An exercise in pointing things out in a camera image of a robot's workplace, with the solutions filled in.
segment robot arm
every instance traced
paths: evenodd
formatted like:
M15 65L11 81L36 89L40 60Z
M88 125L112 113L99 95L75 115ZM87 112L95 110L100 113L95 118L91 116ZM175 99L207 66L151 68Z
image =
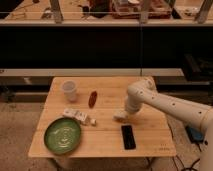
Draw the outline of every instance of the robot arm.
M157 93L154 82L148 78L131 84L127 94L125 110L129 114L138 112L142 103L146 103L201 131L205 135L205 141L200 171L212 170L213 108L211 106Z

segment white cup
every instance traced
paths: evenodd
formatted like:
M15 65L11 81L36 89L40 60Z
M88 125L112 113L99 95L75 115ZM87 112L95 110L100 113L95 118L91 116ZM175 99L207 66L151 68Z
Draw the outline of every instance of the white cup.
M77 99L77 89L75 82L68 80L65 81L61 85L61 90L64 92L64 95L67 97L67 99L71 102L76 101Z

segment smartphone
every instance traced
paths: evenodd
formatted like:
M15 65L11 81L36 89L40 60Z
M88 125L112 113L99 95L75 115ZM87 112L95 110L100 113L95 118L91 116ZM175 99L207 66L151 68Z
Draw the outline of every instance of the smartphone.
M124 148L126 150L131 150L136 148L135 139L132 131L131 125L122 125L122 136L123 136L123 142L124 142Z

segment green plate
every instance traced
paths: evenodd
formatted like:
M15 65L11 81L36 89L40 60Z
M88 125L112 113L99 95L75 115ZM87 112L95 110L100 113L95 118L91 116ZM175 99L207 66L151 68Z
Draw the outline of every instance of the green plate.
M44 134L44 143L54 154L64 154L77 147L80 137L81 128L76 120L60 118L47 128Z

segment concrete floor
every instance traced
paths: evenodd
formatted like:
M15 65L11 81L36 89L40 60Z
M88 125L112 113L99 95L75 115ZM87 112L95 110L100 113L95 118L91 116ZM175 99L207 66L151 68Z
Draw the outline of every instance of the concrete floor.
M0 103L0 171L55 171L56 167L47 159L29 158L28 150L36 129L43 102ZM186 167L196 160L200 152L189 142L183 123L168 117L174 134L177 154ZM179 170L180 162L175 158ZM145 158L134 159L83 159L72 160L72 169L77 171L141 171L147 165ZM159 158L152 166L153 171L176 171L172 158Z

